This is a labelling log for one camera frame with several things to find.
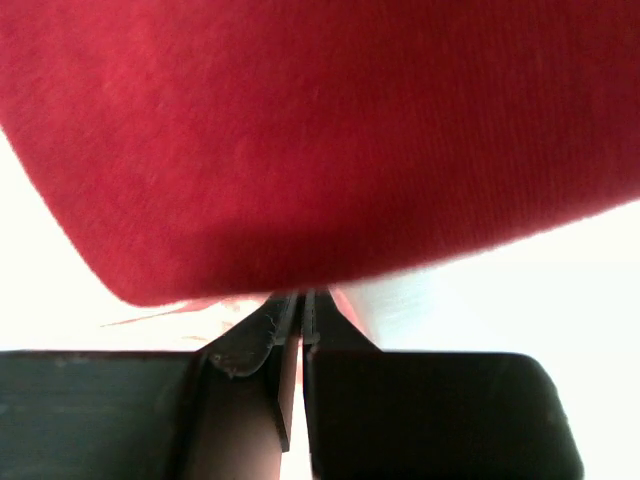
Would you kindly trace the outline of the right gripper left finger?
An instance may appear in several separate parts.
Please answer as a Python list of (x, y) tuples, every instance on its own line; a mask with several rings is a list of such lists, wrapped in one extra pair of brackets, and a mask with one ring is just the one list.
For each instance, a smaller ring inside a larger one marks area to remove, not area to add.
[(276, 479), (291, 441), (299, 298), (194, 352), (1, 356), (5, 479)]

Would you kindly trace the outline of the pink polo shirt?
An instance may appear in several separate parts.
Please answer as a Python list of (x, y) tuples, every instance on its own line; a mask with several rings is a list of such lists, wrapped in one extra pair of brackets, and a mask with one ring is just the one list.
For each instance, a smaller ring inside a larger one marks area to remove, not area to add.
[(289, 329), (296, 325), (299, 301), (305, 302), (302, 333), (312, 339), (320, 338), (321, 322), (333, 316), (359, 326), (353, 307), (336, 290), (307, 296), (193, 301), (105, 326), (129, 340), (138, 333), (144, 340), (159, 339), (158, 352), (141, 346), (132, 351), (87, 353), (88, 364), (76, 369), (92, 388), (111, 396), (149, 396), (162, 383), (171, 389), (180, 382), (193, 384), (206, 368), (225, 381), (245, 383), (269, 367), (270, 356), (283, 352)]

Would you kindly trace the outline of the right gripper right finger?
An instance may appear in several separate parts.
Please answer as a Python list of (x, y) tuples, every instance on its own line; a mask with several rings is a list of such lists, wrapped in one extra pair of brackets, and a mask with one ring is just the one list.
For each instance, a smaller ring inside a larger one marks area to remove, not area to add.
[(304, 400), (318, 479), (580, 479), (557, 389), (533, 358), (384, 352), (306, 296)]

